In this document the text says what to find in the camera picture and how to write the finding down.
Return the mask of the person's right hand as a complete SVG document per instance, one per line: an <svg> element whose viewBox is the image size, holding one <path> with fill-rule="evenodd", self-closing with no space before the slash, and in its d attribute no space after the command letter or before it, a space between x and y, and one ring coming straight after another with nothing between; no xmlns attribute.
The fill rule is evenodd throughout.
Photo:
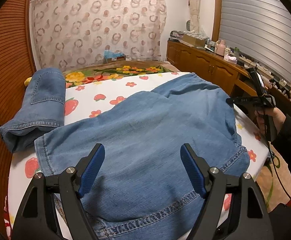
<svg viewBox="0 0 291 240"><path fill-rule="evenodd" d="M284 115L284 113L276 108L266 108L264 110L260 109L260 110L255 110L255 115L257 118L257 123L258 123L258 127L260 132L265 135L265 121L264 121L264 115L267 116L271 116L273 118L273 123L274 126L276 128L277 134L280 132L280 130L282 129L282 126L285 122L286 116Z"/></svg>

